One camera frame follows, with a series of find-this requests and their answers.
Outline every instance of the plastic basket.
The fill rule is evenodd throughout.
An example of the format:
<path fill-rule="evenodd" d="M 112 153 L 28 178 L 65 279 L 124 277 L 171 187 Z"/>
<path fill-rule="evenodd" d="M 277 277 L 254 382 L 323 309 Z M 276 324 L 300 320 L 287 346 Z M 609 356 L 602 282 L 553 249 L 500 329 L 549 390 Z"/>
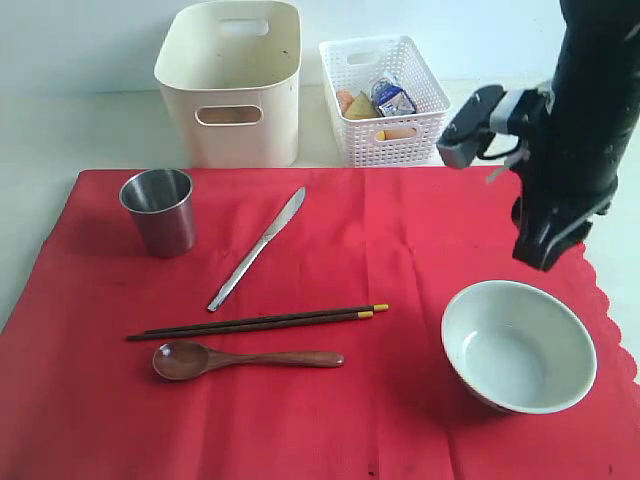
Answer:
<path fill-rule="evenodd" d="M 345 161 L 356 167 L 417 165 L 426 163 L 442 133 L 449 99 L 407 36 L 374 37 L 330 41 L 320 44 L 324 91 L 333 132 Z M 416 102 L 418 113 L 370 120 L 348 120 L 340 113 L 336 91 L 354 96 L 364 91 L 384 72 L 397 77 Z M 412 128 L 415 135 L 396 140 L 378 140 L 381 130 Z"/>
<path fill-rule="evenodd" d="M 155 66 L 194 166 L 286 167 L 298 152 L 300 18 L 277 1 L 176 15 Z"/>

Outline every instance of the butter knife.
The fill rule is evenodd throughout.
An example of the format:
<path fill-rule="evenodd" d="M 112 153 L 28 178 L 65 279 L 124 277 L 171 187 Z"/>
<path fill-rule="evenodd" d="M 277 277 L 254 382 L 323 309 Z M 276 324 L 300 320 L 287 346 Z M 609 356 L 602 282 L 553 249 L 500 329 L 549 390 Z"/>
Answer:
<path fill-rule="evenodd" d="M 236 268 L 235 271 L 231 274 L 229 280 L 227 280 L 225 284 L 222 285 L 216 297 L 207 307 L 207 310 L 209 310 L 210 312 L 215 312 L 218 307 L 220 307 L 222 302 L 224 302 L 227 296 L 229 296 L 233 288 L 237 285 L 242 276 L 249 269 L 262 249 L 267 246 L 267 243 L 269 243 L 273 239 L 273 237 L 275 237 L 280 232 L 280 230 L 282 230 L 285 225 L 289 223 L 289 220 L 291 220 L 296 214 L 296 212 L 300 208 L 300 205 L 302 205 L 302 202 L 304 201 L 306 192 L 306 188 L 301 187 L 296 193 L 293 194 L 293 196 L 280 211 L 273 223 L 262 234 L 262 237 L 260 237 L 258 243 L 254 245 L 249 254 L 244 257 L 242 262 L 240 262 L 240 265 L 238 265 L 238 268 Z"/>

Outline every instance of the white bowl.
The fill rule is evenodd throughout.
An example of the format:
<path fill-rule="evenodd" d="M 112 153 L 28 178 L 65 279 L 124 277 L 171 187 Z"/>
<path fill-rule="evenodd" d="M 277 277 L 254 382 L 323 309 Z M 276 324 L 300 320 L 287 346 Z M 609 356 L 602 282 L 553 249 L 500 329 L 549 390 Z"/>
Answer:
<path fill-rule="evenodd" d="M 596 351 L 580 319 L 523 283 L 492 280 L 462 290 L 444 312 L 442 342 L 467 386 L 499 409 L 564 410 L 596 376 Z"/>

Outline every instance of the table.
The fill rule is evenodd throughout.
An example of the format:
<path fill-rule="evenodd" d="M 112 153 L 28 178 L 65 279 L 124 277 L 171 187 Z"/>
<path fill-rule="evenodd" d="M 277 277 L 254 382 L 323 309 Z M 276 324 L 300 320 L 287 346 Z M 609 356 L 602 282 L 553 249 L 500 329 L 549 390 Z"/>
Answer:
<path fill-rule="evenodd" d="M 508 87 L 541 79 L 443 81 L 453 115 L 478 86 Z M 42 242 L 55 224 L 78 172 L 93 168 L 187 167 L 188 157 L 159 92 L 71 97 L 0 96 L 0 327 L 22 291 Z M 300 154 L 294 167 L 339 167 L 321 87 L 301 89 Z M 640 133 L 619 169 L 620 186 L 609 214 L 595 218 L 587 259 L 611 300 L 622 345 L 640 359 Z M 439 158 L 430 162 L 441 166 Z M 511 206 L 505 205 L 505 215 Z"/>

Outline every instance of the chopsticks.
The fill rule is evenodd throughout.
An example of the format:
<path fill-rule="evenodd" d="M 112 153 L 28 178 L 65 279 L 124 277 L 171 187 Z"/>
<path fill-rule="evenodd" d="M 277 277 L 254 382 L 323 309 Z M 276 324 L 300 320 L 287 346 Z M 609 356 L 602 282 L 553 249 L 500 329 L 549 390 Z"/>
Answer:
<path fill-rule="evenodd" d="M 333 310 L 319 310 L 315 312 L 244 318 L 241 320 L 231 320 L 227 322 L 210 322 L 179 327 L 157 328 L 153 330 L 145 330 L 143 333 L 138 335 L 130 335 L 127 337 L 127 340 L 137 341 L 157 338 L 195 337 L 199 335 L 272 330 L 276 328 L 297 327 L 302 325 L 319 325 L 323 323 L 371 318 L 374 312 L 384 312 L 388 309 L 389 305 L 387 304 L 377 304 L 363 307 L 338 308 Z"/>

